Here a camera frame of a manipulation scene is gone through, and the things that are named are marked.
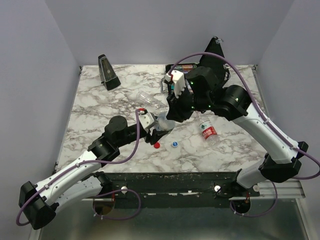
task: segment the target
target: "bottle with red label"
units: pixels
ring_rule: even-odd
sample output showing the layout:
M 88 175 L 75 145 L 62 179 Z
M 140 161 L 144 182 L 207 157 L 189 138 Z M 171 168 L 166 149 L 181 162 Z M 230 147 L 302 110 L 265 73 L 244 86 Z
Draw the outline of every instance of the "bottle with red label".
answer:
M 203 138 L 209 145 L 213 145 L 217 140 L 217 132 L 214 126 L 211 124 L 210 119 L 200 112 L 197 113 L 197 118 L 199 122 L 199 129 L 202 132 Z

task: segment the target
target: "bottle cap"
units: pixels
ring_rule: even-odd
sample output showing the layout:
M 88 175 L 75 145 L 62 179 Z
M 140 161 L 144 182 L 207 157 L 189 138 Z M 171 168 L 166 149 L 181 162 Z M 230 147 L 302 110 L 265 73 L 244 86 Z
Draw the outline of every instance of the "bottle cap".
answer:
M 178 142 L 174 141 L 171 145 L 172 145 L 172 147 L 176 148 L 176 147 L 178 147 Z
M 153 145 L 153 147 L 154 147 L 155 149 L 160 148 L 160 143 L 156 142 L 156 143 Z

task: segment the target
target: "red label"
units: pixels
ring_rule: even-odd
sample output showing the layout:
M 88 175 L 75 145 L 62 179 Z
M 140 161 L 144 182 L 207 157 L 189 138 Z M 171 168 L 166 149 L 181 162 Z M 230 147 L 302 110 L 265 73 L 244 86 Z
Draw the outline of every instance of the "red label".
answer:
M 211 135 L 216 135 L 217 132 L 215 130 L 215 128 L 213 126 L 208 127 L 206 130 L 204 130 L 202 132 L 204 139 L 207 139 L 208 137 L 210 137 Z

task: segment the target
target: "cable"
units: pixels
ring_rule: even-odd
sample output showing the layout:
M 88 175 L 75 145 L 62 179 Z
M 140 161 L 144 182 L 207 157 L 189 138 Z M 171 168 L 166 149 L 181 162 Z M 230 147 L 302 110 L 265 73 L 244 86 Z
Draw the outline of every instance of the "cable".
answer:
M 215 54 L 215 53 L 212 53 L 212 52 L 195 52 L 195 53 L 192 53 L 182 59 L 180 59 L 179 61 L 177 61 L 175 64 L 173 64 L 173 66 L 171 67 L 171 69 L 169 70 L 168 74 L 170 75 L 171 72 L 175 69 L 175 67 L 180 63 L 182 62 L 183 60 L 186 60 L 190 57 L 194 57 L 194 56 L 198 56 L 198 55 L 208 55 L 208 56 L 211 56 L 211 57 L 215 57 L 217 59 L 220 59 L 222 61 L 224 61 L 225 63 L 227 63 L 234 71 L 235 73 L 238 75 L 238 77 L 240 78 L 245 90 L 247 91 L 251 101 L 252 101 L 252 104 L 254 106 L 254 108 L 256 109 L 256 111 L 258 112 L 258 114 L 261 116 L 261 118 L 263 119 L 264 122 L 266 122 L 266 124 L 269 126 L 269 128 L 282 140 L 284 141 L 290 148 L 296 150 L 298 153 L 301 153 L 303 155 L 305 155 L 307 158 L 311 159 L 312 161 L 314 161 L 318 167 L 319 167 L 319 171 L 312 175 L 312 176 L 304 176 L 304 177 L 293 177 L 294 179 L 298 179 L 298 180 L 309 180 L 309 179 L 314 179 L 318 176 L 320 176 L 320 161 L 318 161 L 315 157 L 311 156 L 310 154 L 306 153 L 305 151 L 299 149 L 298 147 L 294 147 L 288 140 L 285 136 L 283 136 L 269 121 L 267 121 L 267 118 L 265 117 L 265 114 L 260 110 L 260 107 L 258 106 L 253 94 L 251 93 L 245 79 L 241 76 L 241 73 L 239 72 L 239 70 L 236 68 L 236 66 L 234 66 L 231 62 L 229 62 L 228 60 L 226 60 L 224 57 L 218 55 L 218 54 Z
M 244 215 L 243 213 L 239 213 L 236 211 L 236 206 L 235 206 L 235 203 L 233 201 L 230 201 L 230 209 L 232 210 L 232 212 L 238 216 L 243 216 L 243 217 L 246 217 L 246 218 L 258 218 L 258 217 L 262 217 L 268 213 L 270 213 L 277 205 L 278 203 L 278 191 L 277 191 L 277 188 L 276 188 L 276 185 L 275 183 L 272 181 L 271 182 L 273 187 L 274 187 L 274 192 L 275 192 L 275 199 L 274 199 L 274 203 L 272 205 L 272 207 L 269 208 L 269 210 L 263 212 L 263 213 L 259 213 L 259 214 L 256 214 L 256 215 Z
M 95 197 L 104 197 L 106 195 L 110 195 L 110 194 L 114 194 L 114 193 L 118 193 L 118 192 L 122 192 L 122 191 L 124 191 L 124 190 L 123 189 L 118 189 L 118 190 L 114 190 L 114 191 L 107 192 L 107 193 L 104 193 L 104 194 L 96 195 Z M 131 192 L 131 193 L 135 194 L 136 197 L 138 198 L 139 205 L 138 205 L 137 210 L 134 212 L 134 214 L 132 214 L 131 216 L 125 216 L 125 217 L 112 217 L 112 216 L 107 216 L 107 215 L 99 215 L 98 213 L 96 213 L 95 205 L 93 204 L 92 205 L 92 210 L 94 212 L 93 216 L 94 217 L 95 216 L 99 216 L 101 218 L 101 220 L 102 219 L 109 219 L 109 220 L 119 220 L 119 221 L 132 219 L 135 216 L 137 216 L 141 211 L 141 198 L 140 198 L 139 194 L 136 191 L 133 191 L 131 189 L 126 189 L 125 191 L 128 191 L 128 192 Z
M 139 145 L 139 139 L 140 139 L 140 121 L 139 121 L 139 111 L 143 111 L 144 108 L 139 108 L 135 110 L 135 118 L 136 118 L 136 142 L 134 145 L 134 149 L 132 151 L 132 153 L 124 160 L 121 161 L 102 161 L 102 160 L 86 160 L 86 161 L 82 161 L 79 162 L 79 166 L 83 165 L 83 164 L 89 164 L 89 163 L 101 163 L 101 164 L 123 164 L 127 161 L 129 161 L 136 153 L 137 149 L 138 149 L 138 145 Z M 70 171 L 72 171 L 73 169 L 77 168 L 76 165 L 64 170 L 63 172 L 61 172 L 58 176 L 56 176 L 54 179 L 52 179 L 47 185 L 51 186 L 53 183 L 55 183 L 58 179 L 60 179 L 62 176 L 64 176 L 65 174 L 69 173 Z M 22 213 L 24 212 L 25 208 L 33 201 L 33 199 L 36 198 L 36 196 L 38 196 L 40 193 L 42 193 L 44 190 L 46 190 L 46 187 L 42 187 L 40 188 L 35 194 L 33 194 L 24 204 L 23 206 L 20 208 L 16 219 L 15 219 L 15 223 L 18 226 L 26 226 L 28 225 L 30 222 L 20 222 L 20 217 L 22 215 Z

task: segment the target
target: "red object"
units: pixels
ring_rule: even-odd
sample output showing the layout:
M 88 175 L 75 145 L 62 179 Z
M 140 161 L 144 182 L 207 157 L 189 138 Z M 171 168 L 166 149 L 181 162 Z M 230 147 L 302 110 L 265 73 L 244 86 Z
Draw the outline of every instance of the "red object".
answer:
M 211 126 L 211 127 L 208 127 L 206 130 L 204 130 L 202 132 L 202 134 L 204 136 L 204 139 L 207 139 L 211 135 L 216 135 L 217 132 L 216 132 L 215 128 L 213 126 Z
M 158 148 L 160 148 L 160 143 L 156 142 L 153 146 L 155 149 L 158 149 Z

